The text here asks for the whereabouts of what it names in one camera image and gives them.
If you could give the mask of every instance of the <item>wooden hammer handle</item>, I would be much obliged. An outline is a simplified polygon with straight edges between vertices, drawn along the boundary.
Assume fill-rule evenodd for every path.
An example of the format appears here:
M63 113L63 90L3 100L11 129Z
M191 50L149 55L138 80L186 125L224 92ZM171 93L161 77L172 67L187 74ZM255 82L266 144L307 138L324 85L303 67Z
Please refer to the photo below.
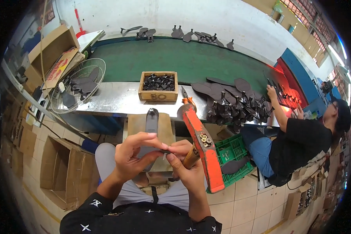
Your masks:
M186 158L183 160L183 166L187 169L190 169L195 163L200 159L200 154L195 148L195 145L192 144L191 150L187 153Z

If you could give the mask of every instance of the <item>fingernail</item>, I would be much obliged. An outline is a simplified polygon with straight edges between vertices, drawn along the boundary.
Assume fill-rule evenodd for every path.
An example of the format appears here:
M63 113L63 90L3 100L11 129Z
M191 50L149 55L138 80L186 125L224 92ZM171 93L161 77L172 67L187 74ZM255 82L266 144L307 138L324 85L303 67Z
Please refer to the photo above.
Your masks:
M166 159L167 159L168 161L173 161L173 159L174 159L174 154L172 154L172 153L168 154L168 155L166 156Z

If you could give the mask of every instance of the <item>hand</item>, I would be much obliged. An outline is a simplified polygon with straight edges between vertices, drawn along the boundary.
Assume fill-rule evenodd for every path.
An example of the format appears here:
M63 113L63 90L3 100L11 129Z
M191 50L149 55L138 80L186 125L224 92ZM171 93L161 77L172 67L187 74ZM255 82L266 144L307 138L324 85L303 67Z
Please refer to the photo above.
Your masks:
M300 104L298 103L297 104L297 118L298 119L303 119L304 118L304 111L303 109L301 108Z
M201 160L198 160L190 170L186 169L180 160L180 158L184 159L191 149L192 144L188 140L175 142L169 147L169 151L172 153L168 154L166 159L173 167L174 176L179 176L183 185L190 193L205 193L205 175Z
M268 96L271 101L277 100L277 92L275 91L274 87L267 85L266 90L268 91Z
M152 151L139 159L136 156L140 152L140 146L168 149L166 144L159 141L155 133L139 132L135 135L128 136L122 144L116 146L116 167L112 173L115 174L120 182L124 183L133 179L150 163L164 155L160 151Z

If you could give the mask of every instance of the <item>black shirt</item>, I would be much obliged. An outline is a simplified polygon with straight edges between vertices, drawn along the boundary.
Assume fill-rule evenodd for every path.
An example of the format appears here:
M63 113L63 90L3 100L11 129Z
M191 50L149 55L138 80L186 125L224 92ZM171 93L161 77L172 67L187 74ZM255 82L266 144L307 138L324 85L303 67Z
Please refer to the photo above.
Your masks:
M332 132L317 121L288 119L286 133L279 131L273 140L269 162L274 173L287 176L307 165L320 152L326 153L332 144Z
M222 224L208 216L194 222L188 212L170 204L139 202L113 208L113 202L93 193L61 220L60 234L72 233L221 233Z

